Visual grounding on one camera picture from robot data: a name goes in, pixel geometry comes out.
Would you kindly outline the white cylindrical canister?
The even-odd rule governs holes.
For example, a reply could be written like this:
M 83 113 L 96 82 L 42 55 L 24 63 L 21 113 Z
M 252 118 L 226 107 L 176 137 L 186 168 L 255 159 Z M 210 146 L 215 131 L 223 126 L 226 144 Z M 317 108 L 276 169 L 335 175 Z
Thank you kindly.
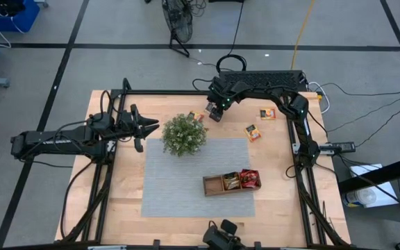
M 349 208 L 371 205 L 377 200 L 376 193 L 371 188 L 347 192 L 341 198 L 343 204 Z

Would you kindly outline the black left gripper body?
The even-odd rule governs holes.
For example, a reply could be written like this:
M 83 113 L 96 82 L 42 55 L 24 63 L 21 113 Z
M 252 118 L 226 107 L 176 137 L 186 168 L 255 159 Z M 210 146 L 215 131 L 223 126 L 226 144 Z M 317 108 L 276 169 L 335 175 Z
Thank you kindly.
M 138 107 L 132 104 L 130 111 L 123 111 L 119 117 L 119 130 L 122 133 L 122 137 L 134 138 L 135 150 L 139 153 L 144 151 L 141 140 L 144 138 L 143 127 L 140 124 L 140 114 Z

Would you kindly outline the grey woven placemat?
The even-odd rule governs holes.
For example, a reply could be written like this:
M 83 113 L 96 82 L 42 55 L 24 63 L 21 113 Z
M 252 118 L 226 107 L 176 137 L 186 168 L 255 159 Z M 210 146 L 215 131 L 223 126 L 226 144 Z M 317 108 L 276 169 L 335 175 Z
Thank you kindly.
M 250 168 L 247 140 L 208 139 L 198 152 L 181 157 L 147 141 L 142 195 L 143 217 L 253 217 L 251 192 L 207 197 L 203 178 Z

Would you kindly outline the green artificial plant black pot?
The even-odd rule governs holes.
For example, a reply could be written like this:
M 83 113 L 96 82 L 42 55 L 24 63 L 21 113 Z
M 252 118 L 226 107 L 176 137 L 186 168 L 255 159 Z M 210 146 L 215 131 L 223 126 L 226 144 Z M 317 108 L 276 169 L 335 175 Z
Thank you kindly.
M 203 123 L 193 116 L 177 114 L 163 126 L 163 151 L 178 157 L 194 155 L 206 144 L 207 131 Z

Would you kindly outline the black floor fan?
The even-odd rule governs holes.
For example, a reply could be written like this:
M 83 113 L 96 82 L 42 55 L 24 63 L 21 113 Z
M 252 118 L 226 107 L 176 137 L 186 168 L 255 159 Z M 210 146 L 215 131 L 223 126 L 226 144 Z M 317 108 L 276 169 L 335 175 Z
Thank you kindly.
M 190 57 L 184 44 L 192 37 L 192 13 L 187 0 L 162 0 L 162 10 L 169 28 L 169 48 Z

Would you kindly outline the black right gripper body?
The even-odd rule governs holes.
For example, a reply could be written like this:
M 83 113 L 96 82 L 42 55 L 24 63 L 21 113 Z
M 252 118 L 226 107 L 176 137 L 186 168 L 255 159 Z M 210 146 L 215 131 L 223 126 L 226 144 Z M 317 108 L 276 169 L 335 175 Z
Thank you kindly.
M 209 102 L 212 104 L 213 108 L 216 110 L 228 110 L 233 104 L 233 100 L 229 98 L 225 99 L 209 99 Z

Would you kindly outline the wooden compartment box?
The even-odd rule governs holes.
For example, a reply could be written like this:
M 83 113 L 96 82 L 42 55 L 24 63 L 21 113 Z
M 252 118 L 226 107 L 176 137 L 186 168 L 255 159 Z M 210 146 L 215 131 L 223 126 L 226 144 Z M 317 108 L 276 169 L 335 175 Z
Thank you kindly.
M 241 183 L 240 183 L 240 189 L 225 190 L 223 178 L 224 178 L 223 174 L 216 175 L 216 176 L 204 176 L 203 177 L 203 189 L 204 189 L 204 194 L 206 197 L 223 195 L 223 194 L 233 194 L 233 193 L 240 193 L 240 192 L 256 191 L 253 189 L 243 189 L 241 186 Z

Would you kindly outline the black perforated computer tower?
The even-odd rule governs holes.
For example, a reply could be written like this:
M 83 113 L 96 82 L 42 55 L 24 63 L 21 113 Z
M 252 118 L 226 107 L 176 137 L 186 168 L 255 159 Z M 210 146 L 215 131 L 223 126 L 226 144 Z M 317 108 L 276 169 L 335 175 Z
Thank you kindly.
M 298 92 L 308 89 L 308 80 L 301 70 L 232 71 L 221 72 L 219 77 L 230 83 L 242 81 L 254 88 L 283 86 Z

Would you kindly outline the blue plastic bin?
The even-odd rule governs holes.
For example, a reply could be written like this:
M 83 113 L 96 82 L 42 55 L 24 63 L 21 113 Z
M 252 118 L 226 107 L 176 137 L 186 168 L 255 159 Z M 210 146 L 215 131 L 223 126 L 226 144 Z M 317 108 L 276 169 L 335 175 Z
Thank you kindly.
M 0 31 L 29 32 L 39 12 L 34 0 L 0 0 Z

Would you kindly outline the black aluminium table frame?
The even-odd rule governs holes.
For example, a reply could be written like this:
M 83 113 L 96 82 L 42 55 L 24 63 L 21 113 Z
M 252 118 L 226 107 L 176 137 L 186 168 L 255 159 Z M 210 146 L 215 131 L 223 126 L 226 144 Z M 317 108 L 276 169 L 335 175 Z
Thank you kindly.
M 206 93 L 195 90 L 131 90 L 126 96 L 127 106 L 136 103 L 144 104 L 144 116 L 157 115 L 163 124 L 177 113 L 190 110 L 203 110 L 206 104 Z M 239 137 L 247 141 L 243 128 L 255 124 L 258 108 L 275 106 L 271 101 L 246 99 L 240 107 L 229 110 L 229 116 L 220 122 L 205 117 L 204 122 L 210 129 L 208 136 L 213 138 Z M 297 141 L 293 123 L 276 111 L 275 121 L 258 124 L 262 128 L 262 138 L 254 143 L 249 142 L 251 167 L 262 175 L 262 188 L 254 194 L 255 217 L 143 217 L 141 215 L 143 180 L 145 174 L 145 156 L 149 139 L 144 143 L 145 153 L 136 153 L 133 145 L 119 142 L 115 163 L 111 167 L 112 180 L 107 198 L 96 207 L 86 231 L 76 238 L 79 241 L 94 238 L 102 244 L 151 245 L 153 240 L 160 240 L 163 247 L 198 247 L 206 246 L 202 242 L 209 221 L 218 226 L 223 219 L 237 224 L 240 238 L 247 246 L 261 242 L 263 247 L 309 247 L 311 245 L 328 245 L 333 247 L 331 238 L 311 213 L 310 207 L 301 199 L 299 187 L 310 194 L 313 205 L 322 213 L 322 202 L 326 200 L 327 220 L 324 221 L 349 246 L 351 240 L 347 222 L 342 211 L 342 202 L 338 191 L 333 163 L 329 156 L 321 156 L 321 165 L 328 168 L 302 169 L 296 178 L 288 178 L 284 170 L 296 163 L 292 156 L 291 144 Z M 104 181 L 106 166 L 90 167 L 74 182 L 69 191 L 69 200 L 65 213 L 63 233 L 70 234 L 71 229 L 83 215 L 92 191 L 92 177 L 95 191 Z

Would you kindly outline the silver metal bracket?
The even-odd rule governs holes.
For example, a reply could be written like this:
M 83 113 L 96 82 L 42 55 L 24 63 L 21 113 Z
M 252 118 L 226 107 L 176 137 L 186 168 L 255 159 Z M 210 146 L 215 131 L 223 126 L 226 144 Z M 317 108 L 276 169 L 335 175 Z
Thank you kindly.
M 292 150 L 293 150 L 294 155 L 309 154 L 308 145 L 306 145 L 306 144 L 293 143 Z

